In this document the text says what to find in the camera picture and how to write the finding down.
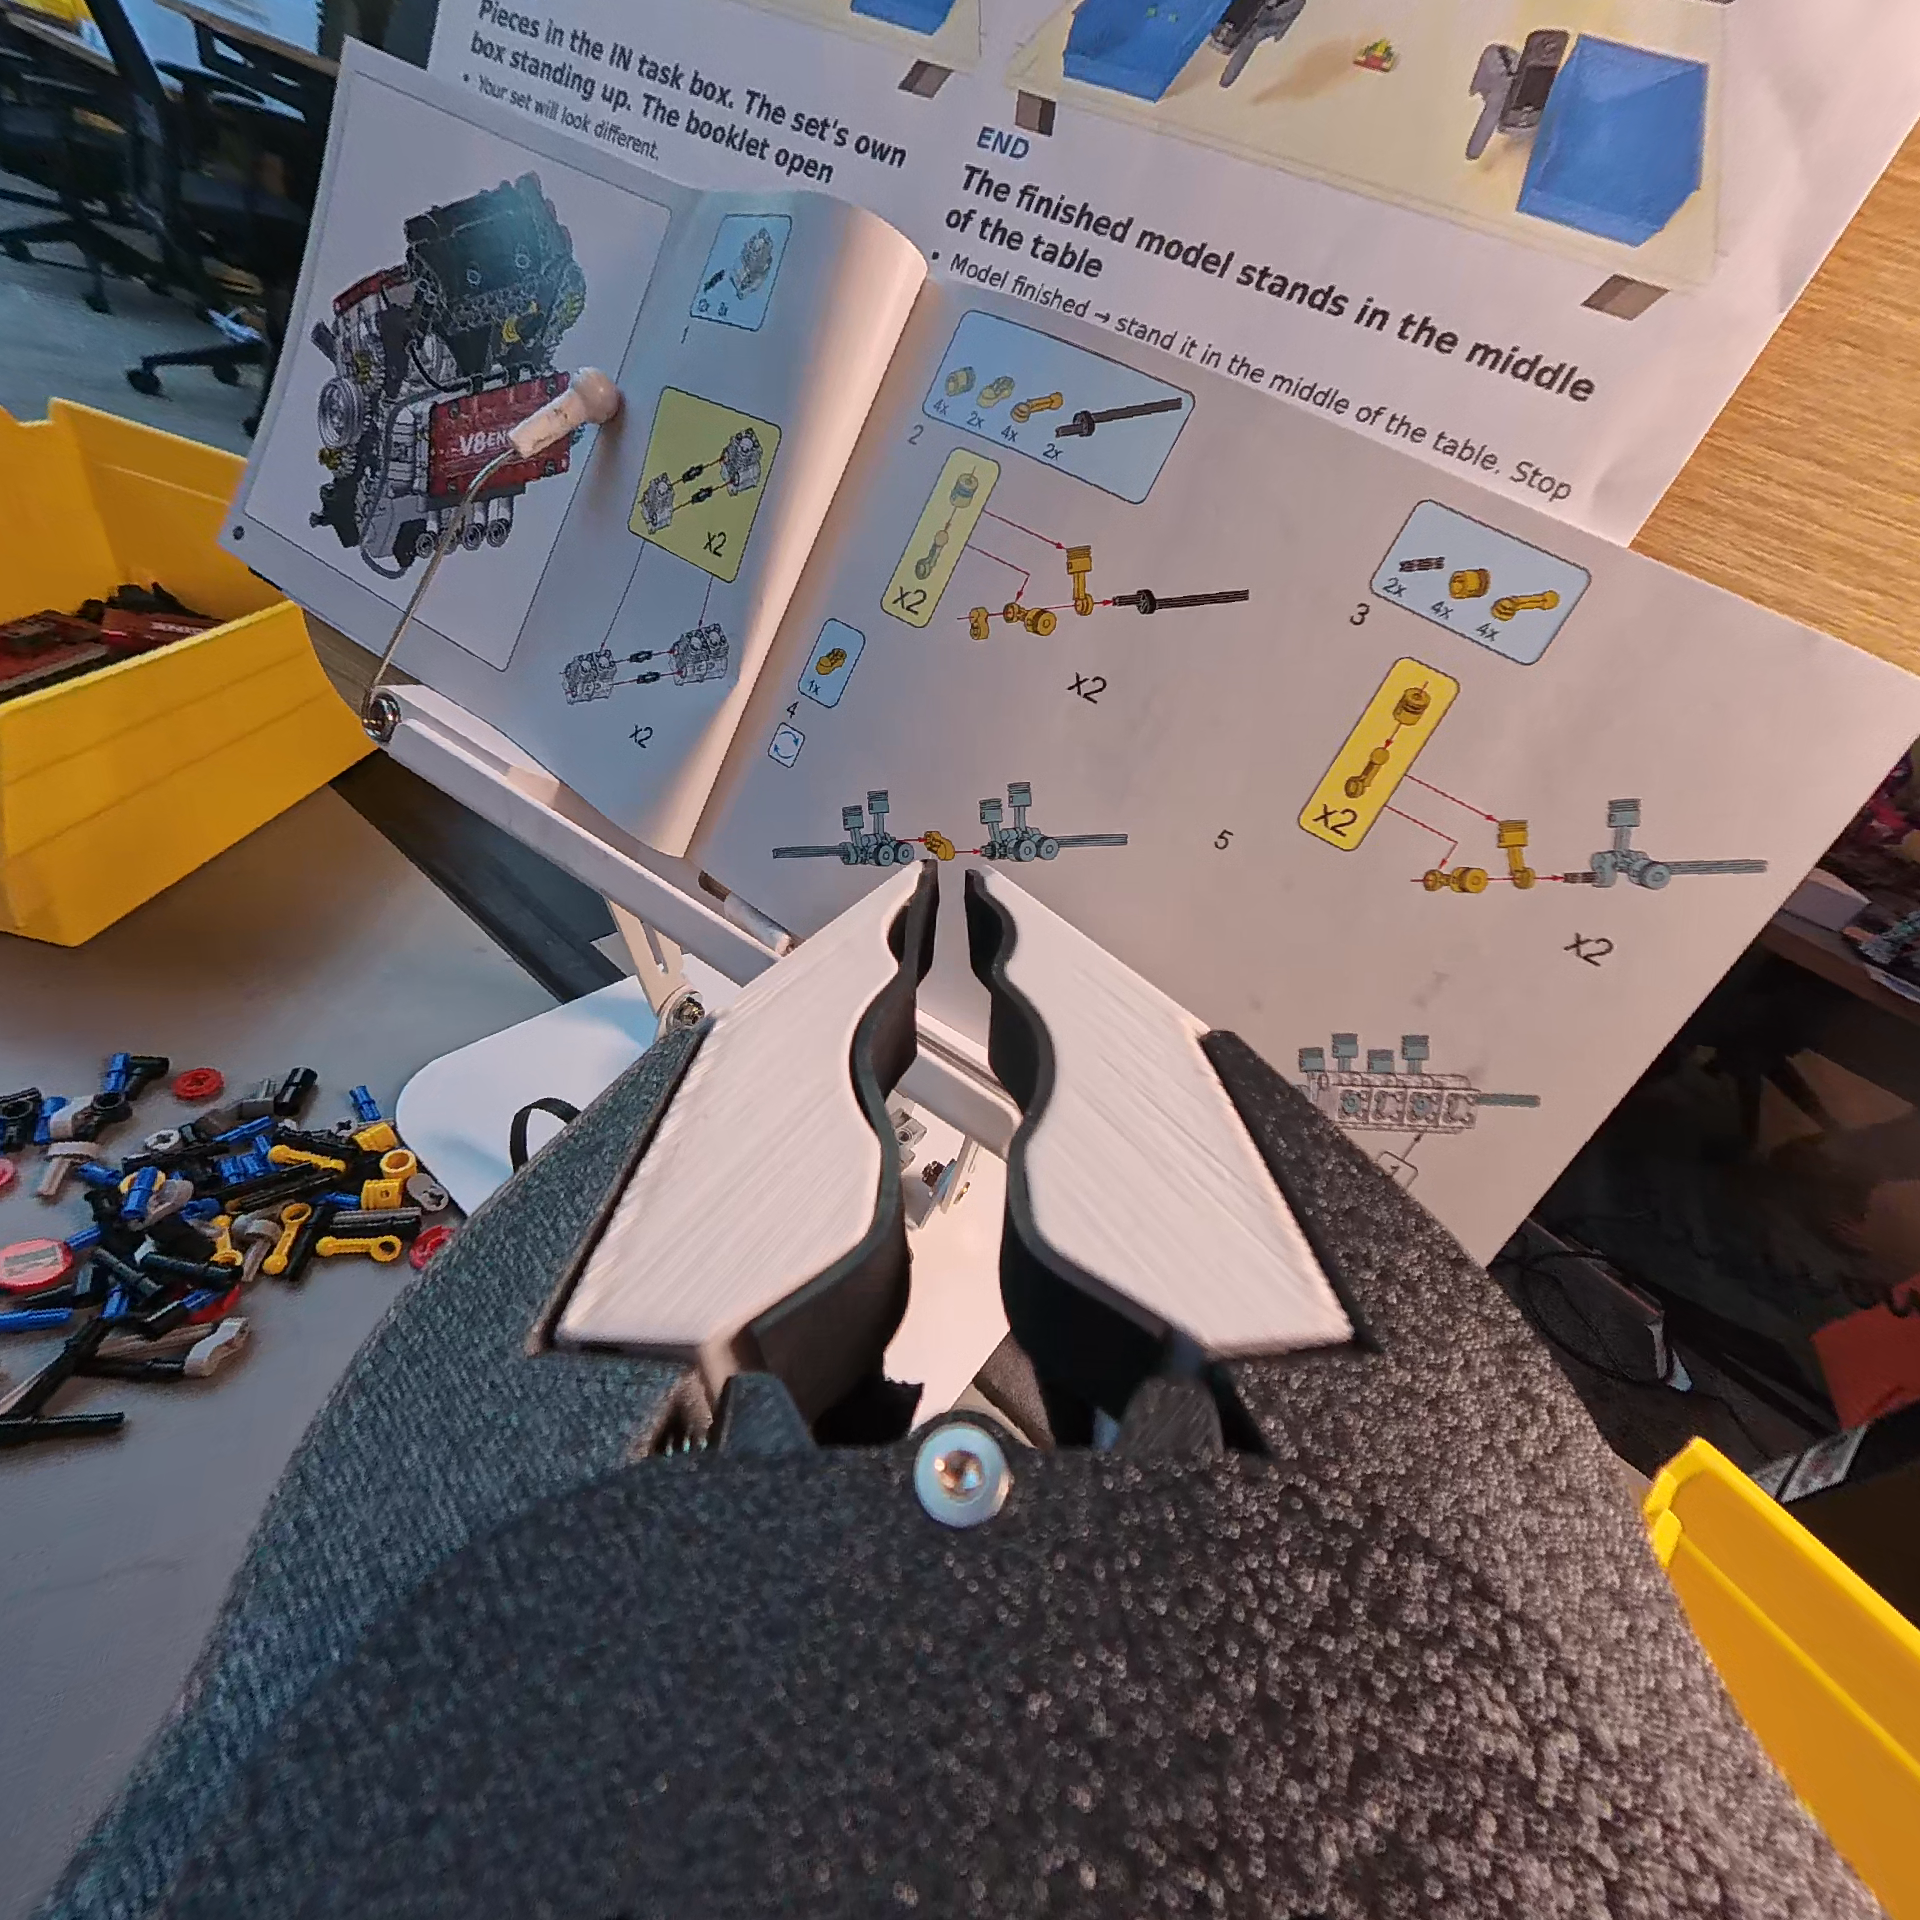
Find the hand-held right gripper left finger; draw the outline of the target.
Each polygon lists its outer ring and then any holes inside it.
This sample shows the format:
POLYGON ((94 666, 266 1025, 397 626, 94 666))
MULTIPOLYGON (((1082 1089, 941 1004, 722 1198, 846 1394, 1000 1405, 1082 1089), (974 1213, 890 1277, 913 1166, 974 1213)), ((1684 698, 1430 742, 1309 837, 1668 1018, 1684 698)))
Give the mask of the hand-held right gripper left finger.
POLYGON ((781 1380, 818 1420, 907 1302, 884 1100, 916 1057, 940 884, 916 862, 712 1018, 571 1268, 562 1347, 781 1380))

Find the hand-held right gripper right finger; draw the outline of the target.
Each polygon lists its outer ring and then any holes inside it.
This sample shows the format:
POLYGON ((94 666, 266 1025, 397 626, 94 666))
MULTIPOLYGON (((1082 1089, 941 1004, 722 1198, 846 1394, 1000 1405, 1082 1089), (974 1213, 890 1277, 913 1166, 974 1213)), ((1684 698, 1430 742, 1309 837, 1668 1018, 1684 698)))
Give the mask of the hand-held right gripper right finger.
POLYGON ((966 877, 989 1059, 1020 1107, 1000 1292, 1062 1444, 1257 1444, 1227 1361, 1354 1318, 1234 1098, 1288 1089, 1008 877, 966 877))

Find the pile of small toy pieces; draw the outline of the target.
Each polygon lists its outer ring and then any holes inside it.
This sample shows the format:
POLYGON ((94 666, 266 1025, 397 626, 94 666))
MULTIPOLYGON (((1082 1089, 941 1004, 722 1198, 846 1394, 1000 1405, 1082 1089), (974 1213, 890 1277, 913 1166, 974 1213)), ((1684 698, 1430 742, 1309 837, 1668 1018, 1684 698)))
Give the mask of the pile of small toy pieces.
POLYGON ((17 1089, 3 1100, 4 1187, 33 1174, 78 1228, 3 1252, 4 1338, 60 1338, 3 1394, 6 1453, 120 1434, 120 1409, 61 1411, 72 1387, 203 1384, 250 1347, 250 1297, 326 1262, 426 1268, 454 1232, 444 1187, 363 1089, 310 1125, 317 1074, 296 1068, 248 1100, 213 1068, 173 1072, 114 1052, 83 1102, 17 1089))

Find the grey desk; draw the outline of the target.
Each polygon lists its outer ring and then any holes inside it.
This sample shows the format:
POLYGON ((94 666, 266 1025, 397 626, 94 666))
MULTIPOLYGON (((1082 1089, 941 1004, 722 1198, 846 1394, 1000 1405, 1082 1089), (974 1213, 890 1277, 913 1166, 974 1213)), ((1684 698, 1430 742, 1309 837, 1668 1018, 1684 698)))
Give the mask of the grey desk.
MULTIPOLYGON (((75 948, 4 940, 4 1092, 96 1090, 117 1050, 228 1092, 315 1068, 317 1120, 365 1085, 449 1146, 446 1188, 508 1174, 517 1107, 592 1098, 644 1045, 632 962, 580 882, 373 756, 75 948), (438 1057, 549 1018, 405 1083, 438 1057)), ((28 1915, 173 1708, 288 1453, 395 1281, 264 1282, 251 1349, 201 1384, 78 1386, 124 1430, 4 1457, 4 1915, 28 1915)))

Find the printed task sheet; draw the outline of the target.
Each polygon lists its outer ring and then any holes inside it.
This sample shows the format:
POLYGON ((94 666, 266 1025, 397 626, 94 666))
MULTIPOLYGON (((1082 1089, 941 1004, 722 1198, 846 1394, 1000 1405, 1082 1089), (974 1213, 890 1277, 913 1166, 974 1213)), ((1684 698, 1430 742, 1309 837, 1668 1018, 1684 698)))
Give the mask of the printed task sheet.
POLYGON ((430 72, 1624 540, 1915 121, 1915 3, 460 3, 430 72))

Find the white book stand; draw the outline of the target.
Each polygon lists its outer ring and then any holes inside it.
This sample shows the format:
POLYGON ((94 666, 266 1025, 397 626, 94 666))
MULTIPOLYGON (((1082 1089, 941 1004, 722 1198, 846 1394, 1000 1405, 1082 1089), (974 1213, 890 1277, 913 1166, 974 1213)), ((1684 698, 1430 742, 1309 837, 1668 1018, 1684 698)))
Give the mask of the white book stand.
POLYGON ((739 980, 550 1340, 821 1413, 906 1315, 901 1089, 1002 1158, 1000 1297, 1121 1413, 1493 1252, 1915 731, 1915 680, 1550 516, 913 281, 883 380, 644 328, 509 674, 393 752, 739 980))

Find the yellow plastic bin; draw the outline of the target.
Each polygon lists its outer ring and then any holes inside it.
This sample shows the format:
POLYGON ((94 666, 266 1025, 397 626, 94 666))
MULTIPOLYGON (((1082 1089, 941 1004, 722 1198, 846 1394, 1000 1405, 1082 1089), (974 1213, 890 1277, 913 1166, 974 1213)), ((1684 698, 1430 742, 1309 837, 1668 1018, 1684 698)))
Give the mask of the yellow plastic bin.
POLYGON ((72 401, 3 416, 3 616, 160 586, 221 621, 3 709, 3 928, 73 947, 373 752, 301 611, 221 550, 245 465, 72 401))
POLYGON ((1891 1915, 1918 1915, 1918 1632, 1709 1443, 1651 1546, 1754 1736, 1891 1915))

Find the heap of red black parts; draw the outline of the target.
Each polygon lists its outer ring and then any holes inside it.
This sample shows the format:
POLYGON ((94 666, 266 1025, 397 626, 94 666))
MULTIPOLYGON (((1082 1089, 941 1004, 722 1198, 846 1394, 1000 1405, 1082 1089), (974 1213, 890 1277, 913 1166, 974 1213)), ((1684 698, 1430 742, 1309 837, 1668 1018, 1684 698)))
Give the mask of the heap of red black parts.
POLYGON ((3 699, 81 680, 220 626, 157 582, 121 582, 75 613, 45 609, 3 621, 3 699))

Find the instruction booklet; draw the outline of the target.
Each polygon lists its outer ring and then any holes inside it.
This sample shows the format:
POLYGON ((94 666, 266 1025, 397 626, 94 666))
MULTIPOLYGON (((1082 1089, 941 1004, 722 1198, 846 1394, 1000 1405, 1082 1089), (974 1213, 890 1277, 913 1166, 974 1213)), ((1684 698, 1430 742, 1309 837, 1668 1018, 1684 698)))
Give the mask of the instruction booklet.
POLYGON ((224 542, 387 754, 668 942, 941 876, 904 1090, 1005 1149, 963 877, 1252 1043, 1477 1252, 1915 733, 1915 680, 1347 426, 355 46, 224 542))

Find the black office chair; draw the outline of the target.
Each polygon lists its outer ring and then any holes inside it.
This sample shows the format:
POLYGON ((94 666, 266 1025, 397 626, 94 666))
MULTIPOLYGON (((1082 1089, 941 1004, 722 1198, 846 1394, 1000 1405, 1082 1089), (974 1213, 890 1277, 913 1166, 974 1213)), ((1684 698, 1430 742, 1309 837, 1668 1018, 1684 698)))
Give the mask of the black office chair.
POLYGON ((178 293, 224 345, 160 352, 128 380, 206 365, 226 385, 258 363, 269 389, 296 302, 333 100, 333 64, 196 26, 200 64, 157 64, 126 4, 89 4, 130 98, 128 179, 156 242, 152 289, 178 293))

